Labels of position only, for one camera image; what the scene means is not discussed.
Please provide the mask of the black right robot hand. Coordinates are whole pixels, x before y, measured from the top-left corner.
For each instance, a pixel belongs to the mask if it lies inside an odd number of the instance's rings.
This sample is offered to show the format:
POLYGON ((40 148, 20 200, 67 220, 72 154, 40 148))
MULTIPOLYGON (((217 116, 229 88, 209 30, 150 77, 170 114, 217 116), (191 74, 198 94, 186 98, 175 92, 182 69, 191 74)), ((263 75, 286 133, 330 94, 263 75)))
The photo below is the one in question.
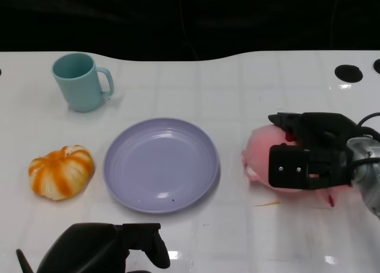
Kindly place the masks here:
POLYGON ((347 141, 356 124, 338 113, 276 113, 269 120, 294 139, 270 148, 268 181, 272 187, 317 190, 351 184, 347 166, 353 152, 347 141))

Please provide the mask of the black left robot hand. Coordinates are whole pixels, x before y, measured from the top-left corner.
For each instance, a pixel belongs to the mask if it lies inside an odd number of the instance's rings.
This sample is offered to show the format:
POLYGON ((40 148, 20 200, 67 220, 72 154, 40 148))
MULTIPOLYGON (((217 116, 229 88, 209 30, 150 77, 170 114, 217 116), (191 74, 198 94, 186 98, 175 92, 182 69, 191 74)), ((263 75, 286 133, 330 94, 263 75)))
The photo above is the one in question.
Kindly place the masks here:
POLYGON ((45 254, 38 272, 125 272, 131 250, 140 250, 161 269, 170 266, 159 223, 77 223, 45 254))

